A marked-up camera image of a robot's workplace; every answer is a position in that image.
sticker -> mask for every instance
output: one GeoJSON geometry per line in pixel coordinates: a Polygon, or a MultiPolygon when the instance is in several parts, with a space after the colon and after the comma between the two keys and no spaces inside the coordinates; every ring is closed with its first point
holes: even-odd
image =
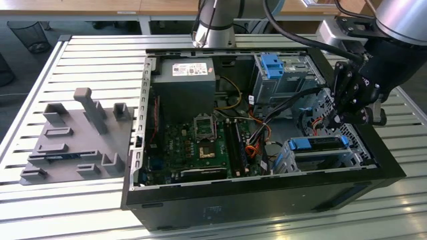
{"type": "Polygon", "coordinates": [[[208,75],[208,66],[200,63],[177,63],[172,66],[172,76],[198,76],[208,75]]]}
{"type": "Polygon", "coordinates": [[[62,159],[61,156],[46,156],[45,159],[62,159]]]}
{"type": "Polygon", "coordinates": [[[202,209],[202,218],[205,220],[213,220],[224,217],[222,206],[208,206],[202,209]]]}
{"type": "Polygon", "coordinates": [[[254,97],[252,95],[248,96],[248,104],[254,104],[254,97]]]}
{"type": "Polygon", "coordinates": [[[264,161],[260,161],[258,165],[266,171],[266,163],[264,161]]]}
{"type": "Polygon", "coordinates": [[[117,14],[136,14],[136,11],[117,11],[117,14]]]}

metal slotted table surface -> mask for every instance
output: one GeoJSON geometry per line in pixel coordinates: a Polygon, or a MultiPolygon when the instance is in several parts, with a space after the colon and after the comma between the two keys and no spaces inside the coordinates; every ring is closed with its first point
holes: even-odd
{"type": "MultiPolygon", "coordinates": [[[[238,35],[237,46],[301,47],[277,35],[238,35]]],[[[384,104],[388,124],[377,127],[406,174],[338,210],[190,229],[148,232],[120,210],[122,178],[18,185],[19,172],[41,133],[46,103],[81,108],[73,90],[89,87],[105,108],[137,107],[142,62],[149,48],[190,48],[182,35],[73,36],[56,44],[0,145],[0,239],[420,239],[427,237],[427,118],[400,88],[384,104]]],[[[340,58],[326,56],[330,64],[340,58]]]]}

motherboard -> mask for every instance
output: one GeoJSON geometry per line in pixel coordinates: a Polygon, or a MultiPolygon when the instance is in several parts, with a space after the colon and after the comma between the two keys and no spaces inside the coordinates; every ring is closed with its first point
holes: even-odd
{"type": "Polygon", "coordinates": [[[200,115],[192,122],[166,124],[162,152],[149,156],[142,182],[164,185],[256,176],[258,166],[248,163],[244,152],[249,135],[249,122],[241,119],[200,115]],[[242,148],[230,144],[238,141],[242,148]]]}

ram slot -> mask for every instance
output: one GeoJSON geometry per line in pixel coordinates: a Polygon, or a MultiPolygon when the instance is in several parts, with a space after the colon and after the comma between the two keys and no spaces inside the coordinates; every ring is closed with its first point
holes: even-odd
{"type": "Polygon", "coordinates": [[[233,177],[241,177],[248,172],[248,159],[244,142],[238,133],[237,123],[225,122],[222,126],[230,174],[233,177]]]}

mesh trash can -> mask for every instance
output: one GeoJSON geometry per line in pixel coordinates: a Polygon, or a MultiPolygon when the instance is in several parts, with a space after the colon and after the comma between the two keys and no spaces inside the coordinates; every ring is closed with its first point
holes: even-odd
{"type": "Polygon", "coordinates": [[[6,60],[0,54],[0,87],[6,85],[14,79],[13,72],[9,68],[6,60]]]}
{"type": "Polygon", "coordinates": [[[50,49],[45,32],[37,21],[7,21],[6,26],[31,54],[43,53],[50,49]]]}

